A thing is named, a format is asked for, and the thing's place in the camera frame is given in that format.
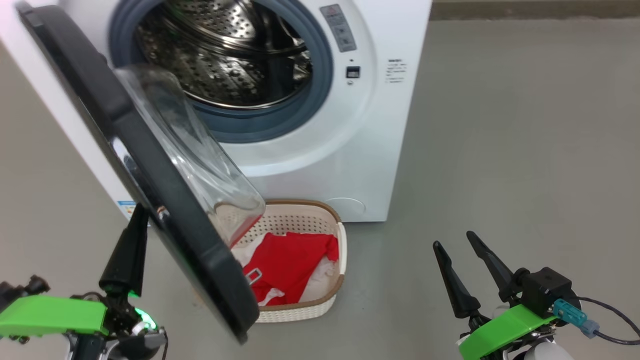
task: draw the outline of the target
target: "green plastic part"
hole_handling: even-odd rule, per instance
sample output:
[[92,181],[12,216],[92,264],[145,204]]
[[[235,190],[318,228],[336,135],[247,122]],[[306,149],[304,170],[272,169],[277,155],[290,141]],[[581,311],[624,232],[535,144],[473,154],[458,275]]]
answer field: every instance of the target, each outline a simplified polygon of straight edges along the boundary
[[102,325],[106,306],[101,302],[33,295],[14,301],[0,313],[0,336],[43,336],[109,332]]
[[460,344],[460,354],[464,360],[479,360],[553,319],[556,317],[542,319],[524,305],[517,305],[474,331]]

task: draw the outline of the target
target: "blue connector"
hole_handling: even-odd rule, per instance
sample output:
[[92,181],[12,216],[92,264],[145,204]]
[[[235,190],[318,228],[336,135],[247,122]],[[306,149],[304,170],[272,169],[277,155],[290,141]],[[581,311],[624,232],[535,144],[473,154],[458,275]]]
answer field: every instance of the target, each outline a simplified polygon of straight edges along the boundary
[[557,299],[554,302],[554,315],[558,319],[576,326],[589,339],[595,338],[594,332],[600,329],[600,325],[589,320],[587,314],[563,299]]

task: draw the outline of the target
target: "white cloth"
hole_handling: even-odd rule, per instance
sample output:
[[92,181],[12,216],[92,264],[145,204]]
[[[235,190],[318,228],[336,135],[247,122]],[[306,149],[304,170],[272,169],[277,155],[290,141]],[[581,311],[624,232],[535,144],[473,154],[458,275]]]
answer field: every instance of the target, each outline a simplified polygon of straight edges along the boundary
[[260,246],[260,244],[264,240],[265,235],[267,234],[264,233],[262,235],[258,235],[256,239],[251,241],[251,243],[249,243],[249,245],[245,247],[234,247],[231,249],[231,253],[234,255],[234,258],[238,260],[238,262],[240,263],[240,265],[242,265],[243,268],[249,263],[249,261],[251,261],[251,258],[255,253],[255,249],[257,249],[258,246]]
[[321,299],[331,290],[331,276],[335,263],[326,256],[320,260],[314,273],[309,278],[307,287],[300,297],[300,302]]
[[[253,254],[264,240],[265,235],[266,234],[258,235],[256,239],[251,241],[251,243],[245,247],[234,247],[233,249],[231,249],[231,253],[234,255],[236,260],[240,262],[240,265],[242,265],[243,268],[251,261]],[[320,263],[318,263],[318,266],[314,270],[314,273],[309,278],[307,287],[300,297],[300,302],[314,301],[317,299],[321,299],[323,296],[328,294],[331,290],[331,278],[333,276],[334,268],[335,263],[324,256],[322,260],[320,260]],[[273,288],[269,290],[267,296],[264,299],[258,299],[258,305],[266,306],[266,304],[268,304],[271,299],[283,296],[284,292],[280,291],[279,289]]]

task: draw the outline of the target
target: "red clothing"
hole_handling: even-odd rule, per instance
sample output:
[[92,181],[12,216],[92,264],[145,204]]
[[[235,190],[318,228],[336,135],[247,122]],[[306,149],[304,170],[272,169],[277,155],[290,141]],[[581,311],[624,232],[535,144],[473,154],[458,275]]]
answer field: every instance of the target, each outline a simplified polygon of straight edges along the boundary
[[262,277],[251,285],[259,302],[276,288],[285,295],[271,299],[269,306],[296,304],[325,255],[331,261],[338,260],[338,239],[334,235],[268,233],[244,267],[244,274],[256,268],[262,272]]

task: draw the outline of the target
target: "clothing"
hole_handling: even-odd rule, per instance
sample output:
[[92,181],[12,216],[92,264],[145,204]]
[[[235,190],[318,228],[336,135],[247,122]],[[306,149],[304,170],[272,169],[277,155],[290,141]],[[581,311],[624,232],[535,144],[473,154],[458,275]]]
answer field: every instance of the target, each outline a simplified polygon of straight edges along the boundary
[[252,284],[261,306],[296,304],[326,295],[333,262],[339,256],[338,240],[330,234],[267,233],[242,251],[232,251],[245,275],[255,274],[255,269],[262,274]]

